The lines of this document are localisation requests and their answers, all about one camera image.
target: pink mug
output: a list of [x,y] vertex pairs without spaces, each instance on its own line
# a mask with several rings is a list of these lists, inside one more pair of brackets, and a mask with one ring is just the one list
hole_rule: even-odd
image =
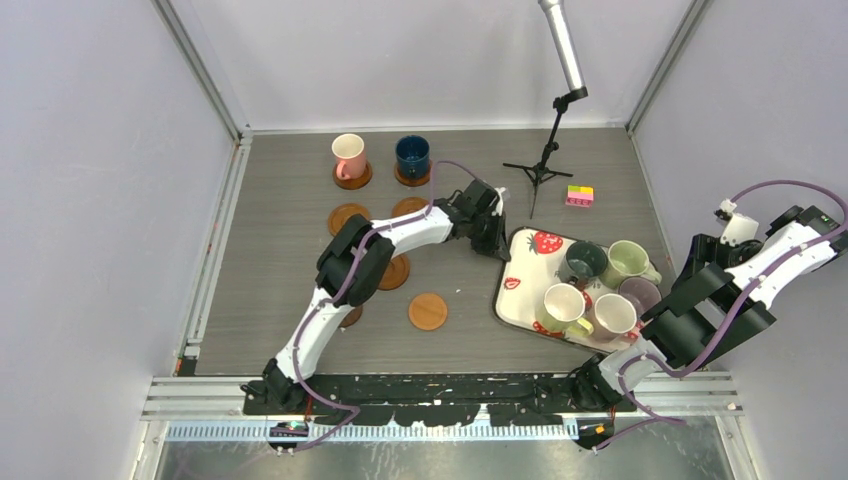
[[359,178],[365,173],[368,160],[365,158],[365,141],[359,135],[345,133],[333,140],[333,155],[336,156],[336,176],[342,180]]

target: wall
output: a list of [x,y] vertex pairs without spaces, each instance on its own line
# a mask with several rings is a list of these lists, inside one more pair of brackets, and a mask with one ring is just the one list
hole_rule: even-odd
[[148,0],[0,6],[0,471],[126,478],[232,143]]
[[[848,198],[848,5],[715,2],[660,90],[637,140],[676,265],[691,235],[719,233],[718,203],[765,179],[818,183]],[[787,207],[835,204],[789,187],[740,210],[764,226]],[[843,478],[848,417],[848,260],[793,282],[778,322],[724,357],[750,417],[765,478]]]
[[[176,3],[254,129],[550,128],[566,93],[537,0]],[[621,125],[689,0],[566,3],[589,98],[563,125]]]

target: round wooden coaster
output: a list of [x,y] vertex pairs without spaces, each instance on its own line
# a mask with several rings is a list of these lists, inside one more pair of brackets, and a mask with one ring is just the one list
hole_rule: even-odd
[[392,218],[402,217],[410,213],[417,212],[426,207],[430,203],[421,197],[406,197],[399,201],[395,208],[392,209]]
[[336,182],[336,185],[344,188],[345,190],[356,190],[357,188],[362,188],[365,185],[368,185],[368,182],[371,181],[371,177],[373,176],[373,172],[371,171],[371,162],[365,162],[365,172],[359,178],[351,178],[350,180],[342,180],[341,178],[336,176],[336,166],[333,165],[333,181]]
[[435,293],[422,293],[409,304],[409,321],[421,330],[435,330],[448,319],[448,306]]
[[335,236],[339,233],[339,230],[342,229],[347,219],[357,213],[365,217],[366,220],[371,220],[371,214],[368,213],[368,209],[358,203],[345,203],[336,207],[335,210],[330,212],[330,216],[327,217],[327,228],[330,230],[330,234]]
[[407,278],[409,278],[409,257],[402,253],[389,263],[389,268],[386,269],[377,288],[394,290],[403,285]]
[[397,162],[395,162],[395,179],[407,187],[420,187],[430,181],[430,172],[433,171],[433,161],[430,161],[430,168],[427,169],[427,174],[421,178],[406,178],[400,174]]
[[350,311],[350,313],[345,315],[344,320],[342,320],[342,323],[339,324],[339,328],[347,328],[347,327],[353,325],[354,323],[359,321],[359,317],[361,317],[361,316],[362,316],[362,305],[354,308],[353,310]]

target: black tripod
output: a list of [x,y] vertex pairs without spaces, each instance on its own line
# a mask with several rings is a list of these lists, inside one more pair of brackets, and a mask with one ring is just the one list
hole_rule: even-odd
[[559,121],[562,118],[562,114],[568,110],[568,105],[574,100],[578,100],[586,96],[585,87],[576,90],[574,92],[569,93],[568,95],[563,95],[562,97],[558,97],[554,99],[554,108],[557,111],[557,118],[554,120],[554,128],[551,129],[551,136],[548,138],[548,143],[545,145],[544,150],[542,150],[542,160],[539,161],[536,165],[532,167],[527,167],[524,165],[516,165],[514,163],[504,163],[504,167],[509,168],[518,168],[524,170],[524,173],[527,174],[527,177],[530,178],[530,182],[533,183],[533,204],[530,206],[530,218],[533,218],[533,211],[536,210],[536,195],[539,193],[539,185],[547,182],[548,180],[554,177],[573,177],[574,175],[571,173],[565,172],[557,172],[556,170],[551,170],[548,168],[548,159],[551,158],[551,153],[559,150],[559,144],[554,141],[554,137],[556,137],[557,129],[559,128]]

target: mug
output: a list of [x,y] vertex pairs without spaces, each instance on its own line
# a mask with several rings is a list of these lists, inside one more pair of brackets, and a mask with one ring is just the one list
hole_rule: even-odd
[[586,288],[594,278],[607,269],[607,254],[592,242],[579,240],[571,244],[559,264],[557,278],[563,283],[573,283],[579,289]]
[[636,315],[640,318],[662,300],[660,289],[642,277],[630,277],[621,282],[618,294],[633,304]]
[[417,180],[430,171],[430,144],[424,137],[409,135],[395,145],[398,171],[404,178]]
[[339,135],[331,147],[336,156],[336,176],[342,180],[359,178],[365,173],[368,159],[365,158],[365,141],[353,133]]
[[651,265],[648,252],[636,242],[619,240],[613,243],[607,257],[609,265],[600,278],[604,285],[613,290],[630,277],[645,277],[655,285],[662,281],[662,275]]
[[536,312],[536,321],[550,333],[586,336],[592,333],[594,327],[583,318],[585,312],[583,293],[573,285],[558,283],[545,292]]
[[636,309],[617,293],[602,295],[589,312],[589,321],[595,327],[592,338],[607,343],[633,330],[636,326]]

